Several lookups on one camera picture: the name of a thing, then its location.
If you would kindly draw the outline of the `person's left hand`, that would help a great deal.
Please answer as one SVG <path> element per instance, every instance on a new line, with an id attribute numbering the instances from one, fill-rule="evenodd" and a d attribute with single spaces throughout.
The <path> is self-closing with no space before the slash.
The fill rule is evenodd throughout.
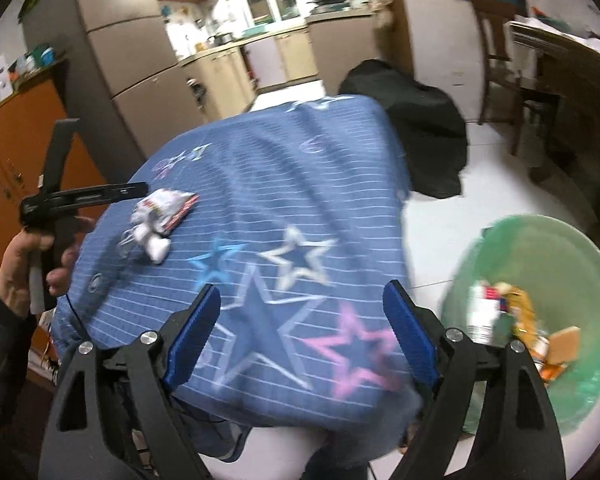
<path id="1" fill-rule="evenodd" d="M 53 297 L 68 292 L 74 266 L 79 258 L 81 242 L 85 234 L 94 229 L 94 220 L 76 217 L 76 234 L 70 245 L 61 254 L 60 263 L 46 275 L 46 287 Z M 33 258 L 47 252 L 55 241 L 53 234 L 38 230 L 22 229 L 9 242 L 0 266 L 0 299 L 9 311 L 18 318 L 26 318 L 30 313 L 30 275 Z"/>

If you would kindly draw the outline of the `person's left forearm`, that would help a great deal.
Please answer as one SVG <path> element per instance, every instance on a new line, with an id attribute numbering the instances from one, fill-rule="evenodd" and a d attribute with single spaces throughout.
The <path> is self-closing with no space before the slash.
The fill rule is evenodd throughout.
<path id="1" fill-rule="evenodd" d="M 33 474 L 3 440 L 1 428 L 15 413 L 26 382 L 28 353 L 36 326 L 35 317 L 16 315 L 0 298 L 0 479 L 32 479 Z"/>

